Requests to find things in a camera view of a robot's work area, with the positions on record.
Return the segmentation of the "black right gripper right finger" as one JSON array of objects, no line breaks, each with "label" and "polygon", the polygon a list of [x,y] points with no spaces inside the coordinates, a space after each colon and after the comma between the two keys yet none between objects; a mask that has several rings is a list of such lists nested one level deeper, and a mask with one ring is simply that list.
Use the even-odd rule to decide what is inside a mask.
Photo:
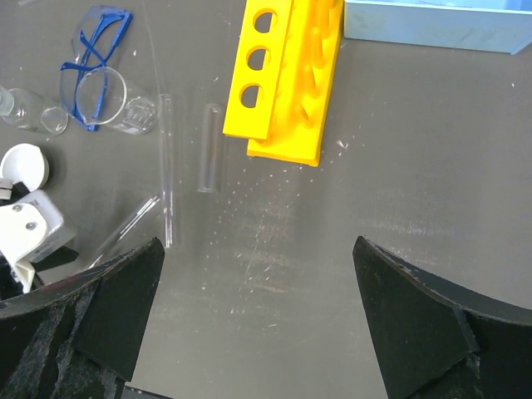
[{"label": "black right gripper right finger", "polygon": [[529,398],[531,311],[429,273],[360,236],[352,251],[390,398]]}]

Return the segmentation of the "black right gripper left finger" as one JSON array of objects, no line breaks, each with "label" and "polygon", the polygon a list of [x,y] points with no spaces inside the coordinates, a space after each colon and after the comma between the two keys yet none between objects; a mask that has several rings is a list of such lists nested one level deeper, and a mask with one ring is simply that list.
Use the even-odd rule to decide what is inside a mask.
[{"label": "black right gripper left finger", "polygon": [[3,398],[119,398],[159,285],[159,239],[1,301]]}]

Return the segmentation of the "long thin glass tube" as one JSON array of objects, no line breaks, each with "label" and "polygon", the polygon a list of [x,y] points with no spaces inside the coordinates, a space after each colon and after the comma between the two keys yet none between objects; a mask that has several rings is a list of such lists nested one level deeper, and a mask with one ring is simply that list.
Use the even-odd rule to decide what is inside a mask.
[{"label": "long thin glass tube", "polygon": [[174,101],[169,94],[161,94],[160,100],[160,153],[161,153],[161,200],[164,219],[165,247],[175,243],[175,196],[174,196]]}]

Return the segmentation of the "short clear test tube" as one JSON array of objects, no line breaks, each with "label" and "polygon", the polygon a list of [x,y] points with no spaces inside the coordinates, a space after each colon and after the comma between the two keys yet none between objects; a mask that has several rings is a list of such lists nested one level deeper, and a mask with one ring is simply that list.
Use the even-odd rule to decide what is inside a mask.
[{"label": "short clear test tube", "polygon": [[199,186],[202,193],[217,193],[221,187],[224,158],[224,108],[215,103],[205,106],[199,161]]}]

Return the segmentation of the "yellow test tube rack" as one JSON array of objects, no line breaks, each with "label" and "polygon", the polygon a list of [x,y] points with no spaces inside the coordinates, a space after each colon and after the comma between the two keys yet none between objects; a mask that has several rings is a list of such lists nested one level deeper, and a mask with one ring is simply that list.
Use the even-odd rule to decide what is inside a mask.
[{"label": "yellow test tube rack", "polygon": [[249,156],[316,167],[343,25],[342,1],[248,1],[223,132]]}]

